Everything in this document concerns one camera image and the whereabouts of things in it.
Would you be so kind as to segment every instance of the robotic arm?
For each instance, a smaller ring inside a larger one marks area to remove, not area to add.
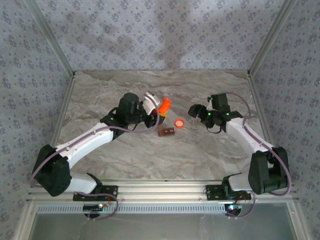
[[[288,169],[287,152],[282,147],[274,147],[263,140],[249,126],[244,126],[244,118],[238,111],[231,111],[227,95],[214,94],[208,97],[209,106],[195,104],[190,107],[188,114],[200,118],[208,129],[214,125],[233,137],[251,156],[249,169],[243,173],[226,176],[222,188],[226,196],[239,191],[254,191],[256,194],[287,187],[288,179],[279,161],[270,152],[272,149]]]
[[[53,197],[69,192],[105,193],[102,183],[95,176],[90,173],[73,173],[70,169],[101,145],[115,140],[124,132],[132,132],[127,130],[129,125],[144,122],[147,128],[151,128],[161,124],[166,115],[158,116],[155,112],[160,103],[160,100],[150,93],[146,93],[145,100],[141,102],[137,95],[126,93],[119,101],[118,107],[111,110],[87,132],[56,147],[49,144],[42,147],[31,179],[36,179]]]

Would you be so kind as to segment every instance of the gray marble tabletop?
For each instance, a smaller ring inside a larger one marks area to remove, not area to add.
[[[193,104],[207,105],[210,94],[235,92],[249,103],[254,116],[248,123],[260,135],[258,114],[245,77],[223,71],[88,71],[77,72],[71,99],[58,143],[65,143],[92,128],[128,92],[143,99],[145,92],[159,98],[169,97],[171,109],[165,121],[174,127],[184,119],[184,128],[174,136],[125,133],[85,156],[72,170],[91,173],[104,179],[212,179],[236,174],[250,160],[241,146],[226,133],[212,134],[190,118]],[[247,115],[236,96],[228,95],[232,110]],[[140,124],[137,130],[145,129]]]

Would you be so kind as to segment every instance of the small brown box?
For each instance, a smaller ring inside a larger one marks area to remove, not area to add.
[[[175,135],[175,129],[173,127],[158,129],[159,137]]]

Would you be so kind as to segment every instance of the orange ring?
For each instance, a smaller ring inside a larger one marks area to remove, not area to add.
[[[185,121],[183,121],[181,118],[178,118],[177,120],[175,120],[174,125],[175,125],[176,128],[182,129],[184,127],[184,125],[185,125]]]

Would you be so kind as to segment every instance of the patterned wallpaper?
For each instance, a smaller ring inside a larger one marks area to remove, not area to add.
[[[254,77],[310,230],[320,239],[320,2],[294,7]]]
[[[246,70],[283,0],[37,2],[74,70]]]
[[[1,0],[0,9],[0,239],[8,240],[69,77],[23,1]]]

